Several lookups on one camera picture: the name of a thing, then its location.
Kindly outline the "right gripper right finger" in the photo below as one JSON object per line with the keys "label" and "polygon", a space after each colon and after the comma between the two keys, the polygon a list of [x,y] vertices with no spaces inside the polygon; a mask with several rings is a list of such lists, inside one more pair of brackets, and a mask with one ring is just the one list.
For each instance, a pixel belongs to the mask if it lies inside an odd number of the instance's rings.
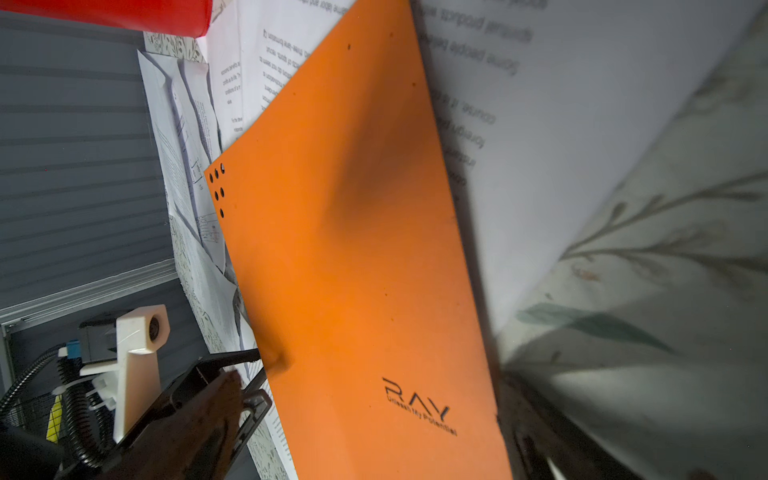
{"label": "right gripper right finger", "polygon": [[497,384],[498,423],[515,479],[637,479],[523,377]]}

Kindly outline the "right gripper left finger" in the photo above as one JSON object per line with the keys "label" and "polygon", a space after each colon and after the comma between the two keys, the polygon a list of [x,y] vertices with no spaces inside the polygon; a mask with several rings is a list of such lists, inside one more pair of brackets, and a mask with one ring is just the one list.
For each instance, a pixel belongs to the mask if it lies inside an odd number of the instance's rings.
{"label": "right gripper left finger", "polygon": [[211,354],[163,391],[107,458],[100,479],[223,479],[273,405],[266,370],[242,384],[249,349]]}

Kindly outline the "orange folder black inside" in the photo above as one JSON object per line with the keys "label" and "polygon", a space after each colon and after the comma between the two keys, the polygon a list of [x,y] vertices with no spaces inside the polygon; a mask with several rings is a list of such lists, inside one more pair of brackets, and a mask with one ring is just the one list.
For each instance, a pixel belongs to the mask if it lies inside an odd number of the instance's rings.
{"label": "orange folder black inside", "polygon": [[510,477],[407,2],[353,3],[206,176],[299,478]]}

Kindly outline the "printed paper sheet front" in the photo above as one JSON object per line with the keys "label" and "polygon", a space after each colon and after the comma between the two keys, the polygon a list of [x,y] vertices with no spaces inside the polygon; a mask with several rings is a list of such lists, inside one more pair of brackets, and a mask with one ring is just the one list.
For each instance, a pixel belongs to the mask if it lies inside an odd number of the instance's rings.
{"label": "printed paper sheet front", "polygon": [[759,1],[415,1],[490,329],[762,8]]}

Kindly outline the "printed paper sheet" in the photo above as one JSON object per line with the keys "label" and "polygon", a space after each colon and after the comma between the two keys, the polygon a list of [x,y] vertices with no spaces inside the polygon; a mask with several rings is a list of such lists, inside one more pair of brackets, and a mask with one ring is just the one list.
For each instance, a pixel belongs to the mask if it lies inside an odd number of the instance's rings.
{"label": "printed paper sheet", "polygon": [[351,1],[228,1],[198,39],[209,66],[222,148],[258,119]]}
{"label": "printed paper sheet", "polygon": [[490,329],[762,8],[759,1],[415,1]]}

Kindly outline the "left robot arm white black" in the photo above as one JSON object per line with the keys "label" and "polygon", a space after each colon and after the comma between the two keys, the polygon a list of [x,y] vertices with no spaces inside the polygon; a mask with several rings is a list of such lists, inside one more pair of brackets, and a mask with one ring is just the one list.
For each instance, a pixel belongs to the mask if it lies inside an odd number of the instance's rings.
{"label": "left robot arm white black", "polygon": [[3,479],[91,479],[115,447],[114,414],[80,374],[78,341],[49,348],[1,398]]}

